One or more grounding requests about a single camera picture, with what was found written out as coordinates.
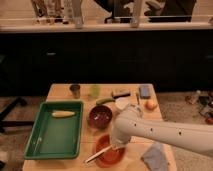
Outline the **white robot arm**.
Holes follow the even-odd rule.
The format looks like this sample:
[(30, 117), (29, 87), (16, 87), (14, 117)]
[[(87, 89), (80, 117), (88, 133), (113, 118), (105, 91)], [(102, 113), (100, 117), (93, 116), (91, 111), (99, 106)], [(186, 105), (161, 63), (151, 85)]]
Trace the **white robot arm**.
[(110, 132), (110, 143), (114, 148), (123, 148), (133, 136), (213, 158), (212, 126), (145, 120), (140, 107), (130, 104), (115, 118)]

